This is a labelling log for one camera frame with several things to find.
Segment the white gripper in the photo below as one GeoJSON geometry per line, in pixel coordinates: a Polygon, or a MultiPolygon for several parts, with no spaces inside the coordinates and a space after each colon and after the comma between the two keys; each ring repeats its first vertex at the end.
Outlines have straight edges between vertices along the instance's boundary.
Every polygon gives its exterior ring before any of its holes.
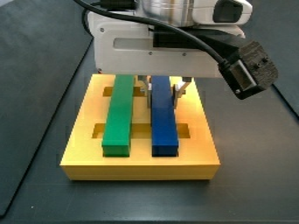
{"type": "Polygon", "coordinates": [[[217,62],[201,50],[153,47],[153,34],[144,24],[88,13],[93,36],[96,69],[102,74],[137,74],[146,107],[150,108],[152,84],[146,75],[181,76],[172,85],[172,105],[185,94],[193,78],[218,78],[217,62]]]}

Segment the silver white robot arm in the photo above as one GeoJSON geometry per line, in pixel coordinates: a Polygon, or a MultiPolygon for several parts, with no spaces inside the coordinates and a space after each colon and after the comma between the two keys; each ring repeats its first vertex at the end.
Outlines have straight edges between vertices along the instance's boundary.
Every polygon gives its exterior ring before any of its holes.
{"type": "MultiPolygon", "coordinates": [[[[238,27],[248,21],[252,6],[245,0],[134,0],[133,10],[117,15],[150,18],[184,31],[208,28],[242,37],[238,27]]],[[[160,38],[158,27],[88,14],[94,39],[96,69],[104,74],[214,77],[220,75],[212,57],[184,38],[160,38]]]]}

